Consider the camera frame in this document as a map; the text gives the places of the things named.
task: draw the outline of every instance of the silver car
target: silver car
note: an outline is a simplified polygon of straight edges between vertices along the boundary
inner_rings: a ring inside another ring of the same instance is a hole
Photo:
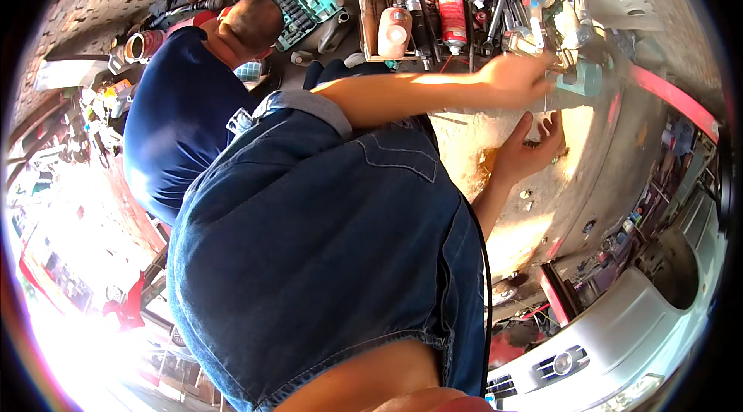
[[[554,337],[490,371],[491,404],[519,412],[635,407],[671,377],[704,333],[724,252],[715,202],[696,190],[635,260],[639,268],[628,268]],[[669,301],[645,275],[664,253],[695,264],[693,297]]]

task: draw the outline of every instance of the grey sleeve cuff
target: grey sleeve cuff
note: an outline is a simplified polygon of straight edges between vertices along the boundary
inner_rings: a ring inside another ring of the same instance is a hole
[[[307,112],[330,125],[344,140],[351,138],[351,124],[343,111],[335,102],[319,94],[303,89],[274,91],[255,108],[253,119],[261,119],[279,109]]]

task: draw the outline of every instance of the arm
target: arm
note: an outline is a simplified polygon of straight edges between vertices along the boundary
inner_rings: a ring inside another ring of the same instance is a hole
[[[313,89],[335,102],[353,128],[456,107],[519,109],[552,91],[548,58],[498,56],[474,74],[376,74]]]
[[[514,131],[498,149],[490,179],[485,189],[472,201],[472,209],[480,222],[485,240],[493,231],[511,188],[520,180],[542,170],[565,151],[562,113],[553,112],[539,129],[539,146],[526,147],[524,139],[531,129],[534,116],[526,112]]]

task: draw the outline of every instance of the man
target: man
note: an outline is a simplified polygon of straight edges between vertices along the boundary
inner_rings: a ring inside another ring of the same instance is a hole
[[[175,31],[147,65],[124,129],[132,195],[172,225],[191,182],[228,145],[225,128],[258,101],[233,71],[271,53],[284,22],[273,0],[241,0],[223,19]]]
[[[489,410],[478,226],[488,236],[512,186],[562,153],[562,121],[529,148],[522,117],[474,216],[418,114],[522,108],[551,90],[546,65],[497,57],[263,101],[191,185],[167,264],[178,329],[237,410]]]

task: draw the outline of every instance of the orange bottle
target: orange bottle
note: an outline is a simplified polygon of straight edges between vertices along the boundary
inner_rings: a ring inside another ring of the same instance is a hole
[[[412,27],[413,17],[410,17],[409,11],[400,7],[385,8],[379,20],[377,54],[390,60],[403,58]]]

